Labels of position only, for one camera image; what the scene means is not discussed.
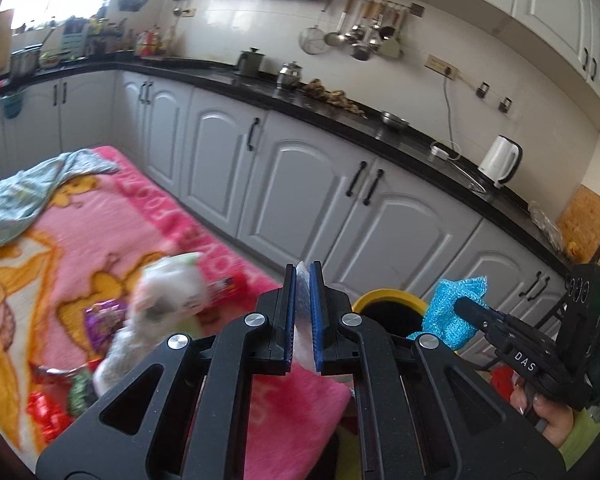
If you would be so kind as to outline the right hand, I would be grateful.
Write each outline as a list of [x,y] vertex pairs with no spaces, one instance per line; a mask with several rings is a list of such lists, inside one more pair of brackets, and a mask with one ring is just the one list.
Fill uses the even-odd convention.
[[[521,377],[516,379],[509,404],[521,415],[527,411],[529,400],[524,391],[524,380]],[[533,397],[532,408],[540,419],[546,421],[546,427],[543,430],[545,439],[549,440],[555,448],[560,448],[573,430],[574,411],[572,408],[566,404],[548,400],[539,393],[535,393]]]

